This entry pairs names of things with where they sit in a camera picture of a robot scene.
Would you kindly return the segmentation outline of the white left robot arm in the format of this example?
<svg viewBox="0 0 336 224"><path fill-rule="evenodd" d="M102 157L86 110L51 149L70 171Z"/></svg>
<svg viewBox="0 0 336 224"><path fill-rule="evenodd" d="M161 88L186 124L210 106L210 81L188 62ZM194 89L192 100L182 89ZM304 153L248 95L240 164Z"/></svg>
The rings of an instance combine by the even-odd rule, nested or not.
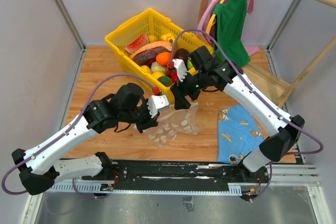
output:
<svg viewBox="0 0 336 224"><path fill-rule="evenodd" d="M123 85L115 94L91 101L83 114L43 143L29 150L17 149L12 158L18 165L19 178L30 195L41 194L54 184L73 178L108 179L114 167L104 152L89 157L63 157L82 142L108 129L120 132L120 122L136 125L139 132L158 125L161 110L169 108L165 95L146 99L143 89L134 83Z"/></svg>

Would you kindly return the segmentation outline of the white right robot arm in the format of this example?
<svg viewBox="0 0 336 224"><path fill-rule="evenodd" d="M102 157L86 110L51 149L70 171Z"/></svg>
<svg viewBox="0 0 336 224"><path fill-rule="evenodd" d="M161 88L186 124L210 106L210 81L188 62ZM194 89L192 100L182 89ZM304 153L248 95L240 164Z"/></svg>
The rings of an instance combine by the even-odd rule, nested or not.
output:
<svg viewBox="0 0 336 224"><path fill-rule="evenodd" d="M284 112L259 91L240 68L228 60L220 62L206 47L197 48L188 57L198 72L195 75L186 70L182 59L173 59L167 65L168 70L177 75L170 87L175 109L188 109L191 104L186 97L195 101L202 90L215 87L239 102L267 132L267 138L238 164L238 177L250 182L257 171L280 161L297 143L305 121L300 115Z"/></svg>

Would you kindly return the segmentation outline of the green mango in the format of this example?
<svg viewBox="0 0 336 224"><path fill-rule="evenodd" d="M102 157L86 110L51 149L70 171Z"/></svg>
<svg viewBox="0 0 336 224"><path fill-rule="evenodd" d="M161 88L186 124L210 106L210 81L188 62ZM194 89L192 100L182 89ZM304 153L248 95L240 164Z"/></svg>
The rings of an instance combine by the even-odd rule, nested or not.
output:
<svg viewBox="0 0 336 224"><path fill-rule="evenodd" d="M170 87L173 84L172 80L168 76L161 76L158 78L158 81L165 87Z"/></svg>

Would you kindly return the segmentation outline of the orange persimmon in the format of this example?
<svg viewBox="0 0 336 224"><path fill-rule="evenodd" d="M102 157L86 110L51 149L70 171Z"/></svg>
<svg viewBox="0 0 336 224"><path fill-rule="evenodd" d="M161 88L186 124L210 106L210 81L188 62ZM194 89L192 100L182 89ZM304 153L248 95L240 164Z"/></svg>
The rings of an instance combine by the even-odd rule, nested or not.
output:
<svg viewBox="0 0 336 224"><path fill-rule="evenodd" d="M171 62L171 53L170 52L162 52L156 56L156 62L162 66L167 66L168 63Z"/></svg>

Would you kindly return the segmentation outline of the clear polka dot zip bag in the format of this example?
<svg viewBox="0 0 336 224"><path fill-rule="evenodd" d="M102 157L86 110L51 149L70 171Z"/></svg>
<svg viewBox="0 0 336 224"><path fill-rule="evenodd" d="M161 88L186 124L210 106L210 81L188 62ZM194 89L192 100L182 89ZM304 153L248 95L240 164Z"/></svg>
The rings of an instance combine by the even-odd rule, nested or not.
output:
<svg viewBox="0 0 336 224"><path fill-rule="evenodd" d="M197 110L197 102L186 110L175 110L171 105L158 118L158 126L144 130L143 134L158 147L163 147L178 135L197 135L200 131L196 123Z"/></svg>

